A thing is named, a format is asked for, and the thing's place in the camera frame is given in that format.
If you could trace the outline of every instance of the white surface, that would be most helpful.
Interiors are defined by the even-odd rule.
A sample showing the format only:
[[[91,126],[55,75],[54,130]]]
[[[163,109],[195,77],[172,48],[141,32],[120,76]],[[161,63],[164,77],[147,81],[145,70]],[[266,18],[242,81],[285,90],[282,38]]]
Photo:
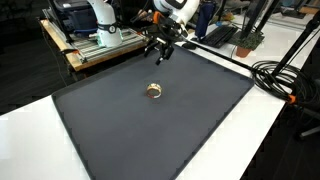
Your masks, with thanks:
[[[245,59],[235,59],[248,65],[280,60],[301,33],[271,25],[266,25],[263,32],[265,42],[256,51]],[[307,45],[293,65],[302,67],[314,44],[315,40]],[[217,51],[230,56],[233,47],[227,45]],[[250,76],[246,69],[203,50],[194,52]],[[240,179],[283,105],[283,101],[252,88],[178,179]],[[89,179],[50,97],[0,116],[0,130],[1,180]]]
[[[89,180],[46,97],[0,116],[1,180]]]

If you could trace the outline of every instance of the small object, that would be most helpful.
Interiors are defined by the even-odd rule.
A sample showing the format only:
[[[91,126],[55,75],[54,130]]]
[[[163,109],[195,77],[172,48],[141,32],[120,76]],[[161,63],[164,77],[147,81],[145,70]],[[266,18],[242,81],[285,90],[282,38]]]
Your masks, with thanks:
[[[71,7],[71,4],[65,3],[65,4],[63,4],[62,6],[63,6],[64,8],[69,8],[69,7]]]
[[[191,50],[195,50],[197,48],[197,46],[195,44],[186,42],[182,45],[182,47],[186,48],[186,49],[191,49]]]
[[[161,91],[162,88],[159,84],[152,83],[148,85],[147,95],[152,99],[159,98],[161,96]]]
[[[217,21],[216,22],[216,26],[222,26],[222,22],[221,21]]]

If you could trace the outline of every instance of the workbench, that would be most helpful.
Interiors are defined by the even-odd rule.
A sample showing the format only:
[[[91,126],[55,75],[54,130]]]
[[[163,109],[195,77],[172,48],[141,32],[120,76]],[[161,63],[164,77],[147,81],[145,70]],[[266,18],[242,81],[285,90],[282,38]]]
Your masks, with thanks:
[[[123,54],[143,48],[147,44],[144,36],[136,34],[136,32],[132,29],[126,29],[126,32],[130,32],[131,34],[123,36],[123,43],[119,45],[119,47],[101,48],[98,47],[98,44],[96,42],[91,42],[86,39],[83,40],[75,36],[72,36],[75,42],[73,42],[73,46],[71,46],[69,43],[66,42],[66,38],[63,35],[62,31],[54,23],[51,23],[49,20],[45,19],[40,20],[40,24],[42,26],[43,33],[49,35],[50,38],[52,38],[52,40],[58,46],[60,51],[65,49],[74,49],[76,47],[81,52],[81,54],[87,53],[83,55],[86,56],[86,59],[84,59],[83,56],[79,56],[74,53],[69,53],[65,55],[67,65],[69,66],[68,70],[70,73],[80,72],[99,63],[111,60]],[[93,55],[91,55],[92,53],[90,51],[96,51],[100,54],[97,54],[95,57],[92,57]]]
[[[247,58],[235,57],[233,45],[211,49],[233,55],[247,65],[261,60],[280,61],[302,33],[299,29],[272,24],[266,24],[262,31],[266,37],[264,42]],[[315,35],[292,65],[298,68],[303,66],[318,38],[319,34]],[[192,52],[246,77],[251,76],[247,69],[201,49]],[[284,104],[284,101],[253,87],[225,117],[177,179],[239,180]],[[51,96],[0,116],[0,138],[0,179],[89,179]]]

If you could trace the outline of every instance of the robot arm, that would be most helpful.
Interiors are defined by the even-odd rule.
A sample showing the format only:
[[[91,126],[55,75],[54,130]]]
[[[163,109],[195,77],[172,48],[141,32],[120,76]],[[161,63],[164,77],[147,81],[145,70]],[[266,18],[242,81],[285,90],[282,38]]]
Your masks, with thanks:
[[[103,47],[115,47],[122,43],[121,31],[116,26],[113,8],[103,0],[87,0],[97,17],[98,44]]]
[[[153,4],[159,12],[169,14],[168,18],[180,24],[182,36],[188,36],[185,26],[197,11],[200,0],[153,0]]]
[[[185,28],[188,21],[196,12],[200,0],[153,0],[155,9],[157,10],[153,15],[153,23],[158,25],[160,32],[157,37],[153,37],[156,42],[150,44],[145,49],[145,56],[154,49],[160,46],[160,57],[156,61],[157,65],[163,60],[169,60],[174,48],[173,42],[182,41],[187,38],[188,32]]]

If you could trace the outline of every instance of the black mat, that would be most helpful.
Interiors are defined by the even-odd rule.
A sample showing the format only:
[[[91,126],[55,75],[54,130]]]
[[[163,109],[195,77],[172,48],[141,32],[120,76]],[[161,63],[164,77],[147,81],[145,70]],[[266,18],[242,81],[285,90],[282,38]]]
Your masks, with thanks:
[[[53,94],[93,179],[176,178],[254,84],[177,46],[160,66],[158,56],[135,57]],[[150,83],[162,86],[159,99],[145,95]]]

